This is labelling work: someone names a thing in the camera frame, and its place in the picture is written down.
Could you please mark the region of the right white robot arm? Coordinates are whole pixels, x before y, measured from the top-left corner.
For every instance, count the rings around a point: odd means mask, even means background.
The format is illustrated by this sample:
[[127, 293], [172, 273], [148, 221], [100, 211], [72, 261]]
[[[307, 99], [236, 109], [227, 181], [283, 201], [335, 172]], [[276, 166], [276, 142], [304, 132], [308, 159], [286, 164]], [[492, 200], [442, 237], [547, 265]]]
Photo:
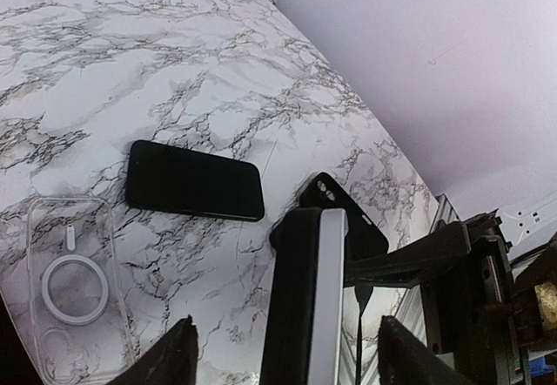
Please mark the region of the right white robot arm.
[[378, 337], [384, 384], [528, 384], [528, 356], [556, 348], [556, 242], [510, 259], [556, 220], [556, 199], [440, 221], [393, 253], [352, 261], [348, 286], [418, 288], [426, 339], [393, 316]]

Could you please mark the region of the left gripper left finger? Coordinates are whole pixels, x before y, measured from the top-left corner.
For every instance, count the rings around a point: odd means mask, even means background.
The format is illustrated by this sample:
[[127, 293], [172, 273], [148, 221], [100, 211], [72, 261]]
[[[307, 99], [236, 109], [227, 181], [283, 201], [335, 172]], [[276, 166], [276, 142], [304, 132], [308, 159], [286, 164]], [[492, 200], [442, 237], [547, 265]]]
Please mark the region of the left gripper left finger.
[[113, 385], [191, 385], [196, 383], [198, 331], [192, 317], [180, 319]]

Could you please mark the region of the black phone case camera cutouts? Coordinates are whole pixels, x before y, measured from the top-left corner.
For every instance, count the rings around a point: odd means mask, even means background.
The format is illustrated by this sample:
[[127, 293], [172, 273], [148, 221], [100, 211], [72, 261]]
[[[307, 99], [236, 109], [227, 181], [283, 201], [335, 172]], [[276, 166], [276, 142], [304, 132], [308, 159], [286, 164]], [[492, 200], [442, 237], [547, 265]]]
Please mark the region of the black phone case camera cutouts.
[[312, 345], [321, 210], [296, 208], [270, 234], [276, 252], [261, 384], [306, 384]]

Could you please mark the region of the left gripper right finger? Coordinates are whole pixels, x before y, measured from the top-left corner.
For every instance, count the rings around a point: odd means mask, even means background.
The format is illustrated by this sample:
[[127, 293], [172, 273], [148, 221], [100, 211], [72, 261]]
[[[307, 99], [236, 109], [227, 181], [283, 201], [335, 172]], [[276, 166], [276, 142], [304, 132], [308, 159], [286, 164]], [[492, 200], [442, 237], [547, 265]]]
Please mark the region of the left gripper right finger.
[[449, 368], [394, 316], [383, 316], [378, 335], [379, 383], [473, 384]]

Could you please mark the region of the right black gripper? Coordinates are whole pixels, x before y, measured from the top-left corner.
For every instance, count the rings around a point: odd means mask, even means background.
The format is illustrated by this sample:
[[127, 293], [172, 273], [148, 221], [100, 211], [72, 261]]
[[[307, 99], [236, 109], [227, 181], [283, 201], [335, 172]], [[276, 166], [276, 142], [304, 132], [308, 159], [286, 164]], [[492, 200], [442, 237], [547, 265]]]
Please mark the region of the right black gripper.
[[528, 384], [528, 356], [556, 347], [556, 243], [513, 275], [500, 219], [481, 214], [440, 226], [389, 254], [346, 264], [348, 287], [405, 287], [436, 260], [449, 270], [426, 299], [424, 344], [473, 384]]

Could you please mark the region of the phone with silver edge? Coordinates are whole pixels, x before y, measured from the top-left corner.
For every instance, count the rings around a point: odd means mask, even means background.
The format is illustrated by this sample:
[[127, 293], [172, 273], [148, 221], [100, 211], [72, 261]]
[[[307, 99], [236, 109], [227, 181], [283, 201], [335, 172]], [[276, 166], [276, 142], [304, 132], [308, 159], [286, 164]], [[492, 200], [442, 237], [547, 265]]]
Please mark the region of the phone with silver edge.
[[312, 343], [307, 377], [309, 384], [338, 382], [346, 233], [344, 210], [326, 209], [321, 213]]

